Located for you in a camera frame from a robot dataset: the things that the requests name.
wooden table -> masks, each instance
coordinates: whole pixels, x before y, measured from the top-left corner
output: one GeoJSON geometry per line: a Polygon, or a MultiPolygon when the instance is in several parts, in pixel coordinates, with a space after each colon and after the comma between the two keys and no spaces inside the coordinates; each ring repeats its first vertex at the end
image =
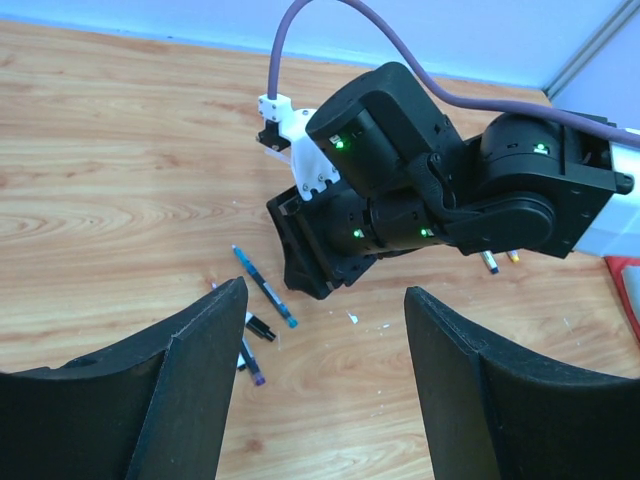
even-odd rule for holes
{"type": "MultiPolygon", "coordinates": [[[[240,245],[300,325],[247,277],[267,377],[237,375],[220,479],[432,478],[402,302],[419,285],[535,351],[620,375],[640,352],[601,259],[434,247],[379,262],[315,301],[287,291],[265,202],[292,184],[255,142],[261,55],[0,23],[0,369],[56,367],[244,275],[240,245]],[[347,312],[357,315],[352,323],[347,312]]],[[[281,92],[316,107],[361,68],[285,60],[281,92]]],[[[457,93],[538,91],[442,80],[457,93]]],[[[442,106],[463,136],[495,116],[442,106]]]]}

white mount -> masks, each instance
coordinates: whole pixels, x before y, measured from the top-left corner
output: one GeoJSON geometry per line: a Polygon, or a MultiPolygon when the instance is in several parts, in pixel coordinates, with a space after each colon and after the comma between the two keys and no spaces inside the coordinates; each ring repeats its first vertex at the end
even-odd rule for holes
{"type": "MultiPolygon", "coordinates": [[[[627,131],[640,135],[640,130],[627,131]]],[[[633,176],[633,191],[614,193],[574,250],[598,257],[640,258],[640,150],[612,143],[611,163],[614,171],[633,176]]]]}
{"type": "MultiPolygon", "coordinates": [[[[275,100],[270,100],[267,95],[260,96],[258,110],[265,120],[277,122],[280,136],[291,142],[291,156],[287,163],[291,165],[298,193],[305,202],[311,200],[312,190],[325,190],[327,180],[332,183],[340,180],[338,171],[305,131],[315,109],[293,110],[291,99],[278,94],[275,100]]],[[[282,153],[274,156],[287,161],[282,153]]]]}

red object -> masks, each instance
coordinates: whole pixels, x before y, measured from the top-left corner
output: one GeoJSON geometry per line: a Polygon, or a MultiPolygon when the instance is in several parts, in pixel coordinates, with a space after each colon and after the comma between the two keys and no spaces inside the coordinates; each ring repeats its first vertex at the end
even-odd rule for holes
{"type": "Polygon", "coordinates": [[[618,294],[620,295],[620,300],[622,300],[624,311],[627,313],[629,323],[631,323],[631,328],[633,328],[636,338],[640,341],[640,323],[638,323],[638,319],[633,314],[629,303],[629,295],[624,288],[624,280],[622,278],[622,270],[628,266],[640,266],[640,258],[606,257],[605,260],[618,289],[618,294]]]}

purple cable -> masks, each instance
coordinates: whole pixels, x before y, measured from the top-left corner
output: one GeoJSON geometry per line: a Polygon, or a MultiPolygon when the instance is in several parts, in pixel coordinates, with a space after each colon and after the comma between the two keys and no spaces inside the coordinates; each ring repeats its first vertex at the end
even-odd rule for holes
{"type": "MultiPolygon", "coordinates": [[[[286,13],[280,21],[278,31],[276,32],[271,49],[271,61],[269,63],[269,79],[267,85],[267,95],[270,99],[275,100],[278,94],[278,75],[280,72],[280,60],[282,58],[282,48],[287,31],[293,19],[302,8],[311,3],[313,0],[295,0],[287,9],[286,13]]],[[[459,108],[470,110],[487,110],[491,112],[517,113],[528,115],[531,117],[542,118],[552,122],[556,122],[567,127],[580,130],[590,135],[603,138],[610,142],[620,143],[633,148],[640,148],[640,135],[636,135],[626,130],[610,127],[602,123],[598,123],[588,118],[574,115],[569,112],[563,112],[552,107],[536,105],[534,103],[517,102],[513,100],[498,99],[479,99],[460,97],[447,92],[436,83],[433,78],[420,65],[416,57],[413,56],[409,48],[404,44],[400,37],[393,29],[370,7],[359,0],[337,0],[355,8],[373,24],[375,24],[384,33],[387,38],[398,49],[398,52],[407,61],[411,69],[418,76],[420,81],[440,100],[459,108]]]]}

